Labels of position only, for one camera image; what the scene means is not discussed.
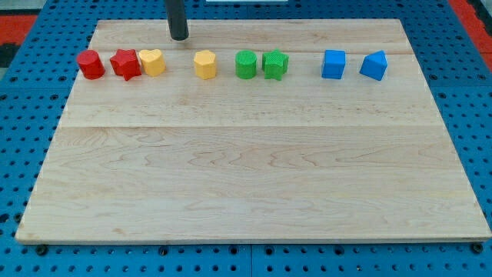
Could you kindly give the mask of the black cylindrical robot arm rod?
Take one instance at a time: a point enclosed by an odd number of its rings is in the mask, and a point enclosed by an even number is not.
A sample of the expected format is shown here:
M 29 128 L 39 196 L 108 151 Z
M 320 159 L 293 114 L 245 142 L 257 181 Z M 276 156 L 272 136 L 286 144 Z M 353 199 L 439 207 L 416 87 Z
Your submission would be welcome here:
M 170 36 L 184 41 L 189 36 L 184 0 L 164 0 Z

